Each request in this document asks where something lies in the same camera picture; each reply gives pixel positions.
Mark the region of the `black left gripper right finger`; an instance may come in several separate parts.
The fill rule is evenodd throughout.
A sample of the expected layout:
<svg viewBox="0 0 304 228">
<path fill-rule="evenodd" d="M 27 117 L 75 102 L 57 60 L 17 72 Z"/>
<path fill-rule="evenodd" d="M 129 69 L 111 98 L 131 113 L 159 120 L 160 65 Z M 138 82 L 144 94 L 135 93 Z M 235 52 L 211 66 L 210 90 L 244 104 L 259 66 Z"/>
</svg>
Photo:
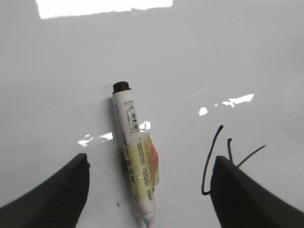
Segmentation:
<svg viewBox="0 0 304 228">
<path fill-rule="evenodd" d="M 217 156 L 211 200 L 223 228 L 302 228 L 304 214 Z"/>
</svg>

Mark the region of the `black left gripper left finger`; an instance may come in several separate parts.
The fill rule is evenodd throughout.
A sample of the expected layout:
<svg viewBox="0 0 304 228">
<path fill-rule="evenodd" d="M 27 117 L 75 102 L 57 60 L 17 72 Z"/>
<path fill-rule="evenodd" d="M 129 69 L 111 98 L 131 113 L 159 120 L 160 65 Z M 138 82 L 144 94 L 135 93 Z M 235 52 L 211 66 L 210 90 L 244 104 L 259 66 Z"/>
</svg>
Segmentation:
<svg viewBox="0 0 304 228">
<path fill-rule="evenodd" d="M 80 153 L 43 183 L 0 209 L 2 228 L 74 228 L 87 201 L 90 164 Z"/>
</svg>

